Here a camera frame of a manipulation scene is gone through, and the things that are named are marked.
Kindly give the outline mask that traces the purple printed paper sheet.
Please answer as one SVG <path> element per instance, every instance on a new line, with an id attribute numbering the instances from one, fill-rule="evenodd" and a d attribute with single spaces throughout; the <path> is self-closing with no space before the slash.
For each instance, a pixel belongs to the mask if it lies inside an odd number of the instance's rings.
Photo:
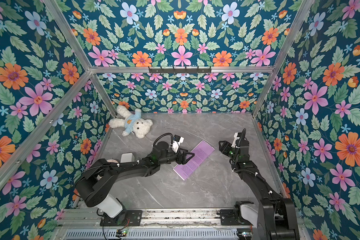
<path id="1" fill-rule="evenodd" d="M 191 153 L 195 154 L 185 165 L 176 165 L 173 170 L 183 180 L 187 180 L 193 172 L 214 152 L 215 148 L 206 141 L 201 141 Z"/>

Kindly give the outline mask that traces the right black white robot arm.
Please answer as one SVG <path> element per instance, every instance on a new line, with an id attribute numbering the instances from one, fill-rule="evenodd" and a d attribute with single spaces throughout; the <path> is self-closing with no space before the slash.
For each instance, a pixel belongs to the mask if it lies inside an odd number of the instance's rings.
<path id="1" fill-rule="evenodd" d="M 234 219 L 238 224 L 250 222 L 259 240 L 299 240 L 299 226 L 293 201 L 277 193 L 250 160 L 250 143 L 246 129 L 234 134 L 232 143 L 219 142 L 219 151 L 230 158 L 232 172 L 238 174 L 254 193 L 258 207 L 250 202 L 236 202 Z"/>

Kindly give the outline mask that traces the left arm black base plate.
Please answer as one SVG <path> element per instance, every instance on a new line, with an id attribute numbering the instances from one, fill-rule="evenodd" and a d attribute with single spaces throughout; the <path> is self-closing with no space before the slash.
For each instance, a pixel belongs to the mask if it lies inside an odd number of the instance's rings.
<path id="1" fill-rule="evenodd" d="M 101 227 L 137 227 L 140 226 L 142 220 L 142 210 L 122 210 L 122 212 L 114 218 L 104 214 L 100 226 Z"/>

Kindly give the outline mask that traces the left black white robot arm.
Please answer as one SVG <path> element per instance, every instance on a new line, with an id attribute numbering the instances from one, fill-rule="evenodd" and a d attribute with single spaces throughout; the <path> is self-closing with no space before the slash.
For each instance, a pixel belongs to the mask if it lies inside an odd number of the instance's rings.
<path id="1" fill-rule="evenodd" d="M 110 191 L 115 183 L 140 177 L 150 177 L 157 173 L 162 165 L 173 162 L 187 164 L 193 157 L 185 149 L 176 152 L 166 142 L 153 146 L 149 155 L 135 162 L 113 163 L 105 159 L 97 160 L 85 170 L 75 182 L 75 189 L 89 208 L 97 208 L 110 218 L 115 218 L 125 209 L 123 204 Z"/>

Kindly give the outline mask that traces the white box behind left arm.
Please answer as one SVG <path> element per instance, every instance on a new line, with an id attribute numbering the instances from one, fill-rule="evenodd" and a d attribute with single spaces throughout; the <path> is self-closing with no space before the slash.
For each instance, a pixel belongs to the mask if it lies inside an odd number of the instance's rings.
<path id="1" fill-rule="evenodd" d="M 131 163 L 135 161 L 133 153 L 125 153 L 121 155 L 120 163 Z"/>

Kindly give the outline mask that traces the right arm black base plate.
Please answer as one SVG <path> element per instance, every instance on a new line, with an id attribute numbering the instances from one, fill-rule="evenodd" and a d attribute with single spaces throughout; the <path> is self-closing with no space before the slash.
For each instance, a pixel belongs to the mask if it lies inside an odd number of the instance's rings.
<path id="1" fill-rule="evenodd" d="M 233 209 L 221 209 L 217 212 L 222 226 L 254 226 Z"/>

